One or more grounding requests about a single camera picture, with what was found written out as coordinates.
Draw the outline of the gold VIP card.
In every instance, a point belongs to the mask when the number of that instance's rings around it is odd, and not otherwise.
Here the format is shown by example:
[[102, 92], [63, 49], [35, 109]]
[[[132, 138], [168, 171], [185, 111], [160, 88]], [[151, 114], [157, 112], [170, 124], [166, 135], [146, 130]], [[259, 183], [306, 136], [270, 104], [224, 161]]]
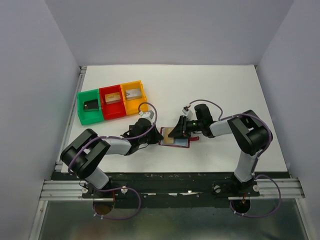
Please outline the gold VIP card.
[[173, 129], [174, 129], [173, 127], [165, 127], [162, 130], [164, 145], [173, 145], [174, 144], [175, 139], [173, 137], [169, 137], [169, 134], [172, 132]]

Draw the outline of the red leather card holder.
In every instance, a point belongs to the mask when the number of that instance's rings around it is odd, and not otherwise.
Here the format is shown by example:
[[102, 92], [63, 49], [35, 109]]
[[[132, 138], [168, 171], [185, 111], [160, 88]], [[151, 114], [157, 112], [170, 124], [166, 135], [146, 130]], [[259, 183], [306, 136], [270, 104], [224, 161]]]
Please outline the red leather card holder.
[[[171, 128], [171, 127], [161, 127], [160, 129], [160, 133], [163, 136], [163, 129], [164, 128]], [[196, 142], [198, 141], [200, 138], [198, 136], [195, 137], [189, 137], [186, 139], [178, 139], [178, 138], [174, 138], [174, 144], [171, 145], [164, 145], [163, 144], [163, 140], [161, 142], [158, 143], [159, 146], [165, 146], [165, 147], [177, 147], [177, 148], [189, 148], [190, 147], [190, 143], [191, 142]]]

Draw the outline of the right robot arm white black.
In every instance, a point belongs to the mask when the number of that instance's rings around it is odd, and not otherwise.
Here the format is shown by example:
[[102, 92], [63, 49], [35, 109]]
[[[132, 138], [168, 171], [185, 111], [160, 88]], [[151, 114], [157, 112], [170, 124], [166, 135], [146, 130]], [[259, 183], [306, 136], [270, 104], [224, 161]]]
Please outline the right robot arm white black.
[[248, 190], [247, 182], [254, 178], [260, 156], [273, 140], [271, 130], [252, 110], [217, 121], [213, 120], [208, 106], [204, 103], [196, 105], [194, 110], [196, 120], [189, 120], [186, 114], [181, 115], [168, 137], [188, 139], [192, 133], [200, 132], [203, 136], [212, 139], [232, 134], [241, 152], [233, 172], [236, 180], [230, 183], [230, 191], [236, 196], [243, 195]]

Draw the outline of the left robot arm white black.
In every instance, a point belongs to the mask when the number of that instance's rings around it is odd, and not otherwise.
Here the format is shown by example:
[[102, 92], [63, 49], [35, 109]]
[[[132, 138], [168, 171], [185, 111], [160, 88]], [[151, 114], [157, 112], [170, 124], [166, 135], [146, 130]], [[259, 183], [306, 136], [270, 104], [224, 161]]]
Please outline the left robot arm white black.
[[164, 137], [156, 125], [147, 118], [139, 118], [120, 137], [98, 136], [91, 128], [84, 130], [60, 154], [60, 160], [67, 165], [68, 172], [80, 180], [92, 184], [93, 191], [101, 198], [111, 191], [109, 177], [99, 168], [106, 155], [129, 156], [137, 152], [141, 145], [158, 144]]

